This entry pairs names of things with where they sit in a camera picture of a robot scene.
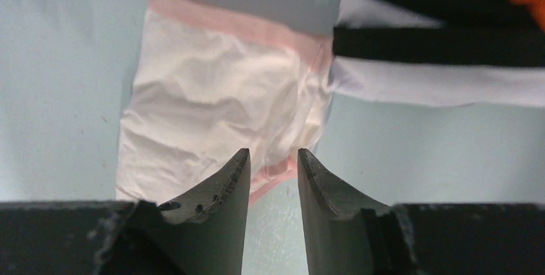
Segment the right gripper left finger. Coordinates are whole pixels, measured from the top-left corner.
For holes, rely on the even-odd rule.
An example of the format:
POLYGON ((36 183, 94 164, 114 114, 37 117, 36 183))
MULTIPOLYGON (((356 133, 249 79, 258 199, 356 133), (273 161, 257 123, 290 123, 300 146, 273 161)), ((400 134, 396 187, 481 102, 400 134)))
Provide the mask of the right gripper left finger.
POLYGON ((251 158, 240 149, 212 176, 159 206, 170 223, 165 249, 185 274, 240 274, 251 158))

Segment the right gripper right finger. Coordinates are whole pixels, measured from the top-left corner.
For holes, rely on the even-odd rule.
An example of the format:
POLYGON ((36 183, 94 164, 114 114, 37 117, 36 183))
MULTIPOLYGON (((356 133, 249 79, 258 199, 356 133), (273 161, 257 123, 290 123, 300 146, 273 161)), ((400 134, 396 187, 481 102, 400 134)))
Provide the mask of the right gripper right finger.
POLYGON ((298 188, 310 274, 389 274, 379 217, 389 206, 330 172, 307 149, 298 151, 298 188))

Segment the white pink-trimmed underwear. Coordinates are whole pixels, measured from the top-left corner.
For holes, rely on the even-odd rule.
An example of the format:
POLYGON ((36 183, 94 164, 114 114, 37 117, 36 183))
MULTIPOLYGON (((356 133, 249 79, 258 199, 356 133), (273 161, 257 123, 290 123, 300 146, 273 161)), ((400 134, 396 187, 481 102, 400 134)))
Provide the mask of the white pink-trimmed underwear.
POLYGON ((249 198, 323 133, 332 38, 193 0, 148 0, 120 119, 116 198, 164 203, 250 152, 249 198))

